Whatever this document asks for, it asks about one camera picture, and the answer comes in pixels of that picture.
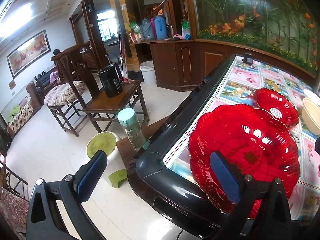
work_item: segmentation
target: mint green bottle cap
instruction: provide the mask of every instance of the mint green bottle cap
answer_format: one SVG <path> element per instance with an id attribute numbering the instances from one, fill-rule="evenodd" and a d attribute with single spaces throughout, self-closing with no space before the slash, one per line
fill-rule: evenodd
<path id="1" fill-rule="evenodd" d="M 122 126 L 129 126 L 136 121 L 136 113 L 132 108 L 125 108 L 118 114 L 118 120 Z"/>

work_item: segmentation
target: floral mural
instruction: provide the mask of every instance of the floral mural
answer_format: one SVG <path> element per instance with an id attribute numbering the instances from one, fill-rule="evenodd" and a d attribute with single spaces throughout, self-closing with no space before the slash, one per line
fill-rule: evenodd
<path id="1" fill-rule="evenodd" d="M 261 49 L 317 70 L 319 25 L 302 0 L 195 0 L 198 38 Z"/>

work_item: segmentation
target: scalloped red tray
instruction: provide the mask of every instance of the scalloped red tray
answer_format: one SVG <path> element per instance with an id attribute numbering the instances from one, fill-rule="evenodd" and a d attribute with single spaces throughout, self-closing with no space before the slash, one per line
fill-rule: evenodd
<path id="1" fill-rule="evenodd" d="M 280 178 L 289 198 L 300 175 L 298 148 L 283 123 L 270 113 L 245 104 L 222 105 L 202 115 L 189 139 L 190 167 L 199 187 L 213 205 L 228 214 L 235 207 L 210 167 L 210 154 L 219 150 L 242 174 L 256 180 Z M 256 200 L 250 218 L 255 218 Z"/>
<path id="2" fill-rule="evenodd" d="M 254 97 L 260 108 L 271 113 L 285 126 L 293 127 L 299 123 L 298 111 L 285 96 L 274 90 L 261 88 L 255 91 Z"/>

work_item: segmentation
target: striped cushion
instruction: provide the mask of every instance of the striped cushion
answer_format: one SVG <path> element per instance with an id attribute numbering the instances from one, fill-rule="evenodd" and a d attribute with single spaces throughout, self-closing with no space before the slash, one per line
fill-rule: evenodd
<path id="1" fill-rule="evenodd" d="M 82 95 L 85 85 L 82 81 L 74 81 L 79 95 Z M 77 99 L 72 88 L 68 83 L 54 87 L 44 98 L 45 106 L 64 106 Z"/>

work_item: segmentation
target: blue thermos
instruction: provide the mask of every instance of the blue thermos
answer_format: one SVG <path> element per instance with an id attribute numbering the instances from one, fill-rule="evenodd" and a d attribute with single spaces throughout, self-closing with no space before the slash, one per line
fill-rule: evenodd
<path id="1" fill-rule="evenodd" d="M 164 40 L 168 38 L 167 23 L 165 21 L 165 18 L 161 15 L 157 15 L 154 20 L 154 23 L 156 26 L 157 40 Z"/>
<path id="2" fill-rule="evenodd" d="M 140 26 L 140 31 L 146 41 L 151 41 L 156 38 L 155 34 L 153 33 L 151 21 L 148 18 L 143 19 Z"/>

